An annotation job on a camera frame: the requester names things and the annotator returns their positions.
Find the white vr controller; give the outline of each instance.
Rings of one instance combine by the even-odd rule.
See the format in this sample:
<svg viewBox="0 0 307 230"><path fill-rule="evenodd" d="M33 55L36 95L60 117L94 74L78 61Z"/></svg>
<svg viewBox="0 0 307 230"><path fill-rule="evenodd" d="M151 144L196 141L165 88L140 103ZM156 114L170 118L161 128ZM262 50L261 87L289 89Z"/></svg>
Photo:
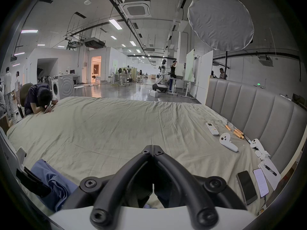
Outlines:
<svg viewBox="0 0 307 230"><path fill-rule="evenodd" d="M264 150L262 144L260 143L260 141L258 139L254 139L254 140L251 141L251 148L257 148L259 150L261 155L257 151L255 153L258 157L260 157L261 160L270 156L270 154L266 150Z"/></svg>
<svg viewBox="0 0 307 230"><path fill-rule="evenodd" d="M220 136L220 143L224 146L227 147L228 149L237 152L239 149L235 144L232 144L230 140L230 134L224 133Z"/></svg>

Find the white stool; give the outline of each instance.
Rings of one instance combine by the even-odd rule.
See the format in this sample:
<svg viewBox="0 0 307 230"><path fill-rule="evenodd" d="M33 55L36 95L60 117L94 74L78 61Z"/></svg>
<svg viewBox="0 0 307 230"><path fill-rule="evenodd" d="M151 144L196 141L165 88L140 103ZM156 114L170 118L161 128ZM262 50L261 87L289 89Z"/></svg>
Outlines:
<svg viewBox="0 0 307 230"><path fill-rule="evenodd" d="M78 96L78 89L81 89L81 90L80 90L80 91L81 91L81 96L83 96L83 94L82 94L82 88L83 88L83 91L84 91L84 96L86 96L84 86L76 86L76 87L74 87L74 96L75 96L75 90L76 90L77 96Z"/></svg>
<svg viewBox="0 0 307 230"><path fill-rule="evenodd" d="M95 78L95 83L97 84L97 83L100 83L100 76L96 76L96 78Z"/></svg>

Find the black office chair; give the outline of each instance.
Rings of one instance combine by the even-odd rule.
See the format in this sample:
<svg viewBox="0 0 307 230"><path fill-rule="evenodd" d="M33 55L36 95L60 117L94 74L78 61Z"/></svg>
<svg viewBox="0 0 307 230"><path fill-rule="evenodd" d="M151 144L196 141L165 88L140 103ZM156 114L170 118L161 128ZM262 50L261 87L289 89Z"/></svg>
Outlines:
<svg viewBox="0 0 307 230"><path fill-rule="evenodd" d="M25 107L25 98L27 97L29 88L30 88L31 86L33 86L33 83L26 83L26 84L24 84L24 85L21 87L21 89L20 89L19 98L20 98L20 104L21 104L21 106L18 104L18 105L17 105L17 108L18 108L18 111L19 111L19 113L20 113L21 118L24 118L24 115L23 115L23 113L22 113L21 107Z"/></svg>

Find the black t-shirt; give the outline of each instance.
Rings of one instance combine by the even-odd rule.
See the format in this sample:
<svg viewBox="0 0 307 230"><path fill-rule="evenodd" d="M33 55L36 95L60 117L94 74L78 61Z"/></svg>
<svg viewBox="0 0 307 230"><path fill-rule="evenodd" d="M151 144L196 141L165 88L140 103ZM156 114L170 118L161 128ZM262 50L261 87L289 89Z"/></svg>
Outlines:
<svg viewBox="0 0 307 230"><path fill-rule="evenodd" d="M35 103L36 106L39 107L37 100L37 92L40 88L47 88L50 90L50 87L47 83L38 83L31 86L28 90L27 97L25 98L25 113L33 113L31 103Z"/></svg>

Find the hair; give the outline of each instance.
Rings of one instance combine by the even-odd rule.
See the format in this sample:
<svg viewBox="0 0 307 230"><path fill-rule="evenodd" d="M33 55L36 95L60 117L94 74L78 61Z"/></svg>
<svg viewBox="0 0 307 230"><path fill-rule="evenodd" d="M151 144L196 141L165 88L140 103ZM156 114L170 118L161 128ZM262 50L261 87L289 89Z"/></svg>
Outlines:
<svg viewBox="0 0 307 230"><path fill-rule="evenodd" d="M39 106L45 107L52 100L52 92L47 88L39 88L37 92L37 102Z"/></svg>

